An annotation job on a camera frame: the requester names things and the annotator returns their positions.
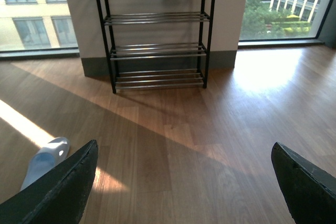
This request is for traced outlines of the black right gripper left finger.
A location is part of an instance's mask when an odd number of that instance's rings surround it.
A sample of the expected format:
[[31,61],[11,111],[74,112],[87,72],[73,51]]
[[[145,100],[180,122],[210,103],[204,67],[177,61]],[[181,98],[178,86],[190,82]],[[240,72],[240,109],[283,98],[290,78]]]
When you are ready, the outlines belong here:
[[1,204],[1,223],[79,223],[95,179],[98,144],[91,140]]

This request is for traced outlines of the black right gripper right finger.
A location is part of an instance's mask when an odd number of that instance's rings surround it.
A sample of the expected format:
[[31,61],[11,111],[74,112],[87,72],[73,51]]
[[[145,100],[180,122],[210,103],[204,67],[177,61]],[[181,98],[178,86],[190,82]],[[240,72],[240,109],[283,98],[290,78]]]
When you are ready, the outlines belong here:
[[335,177],[280,142],[271,162],[295,223],[335,223]]

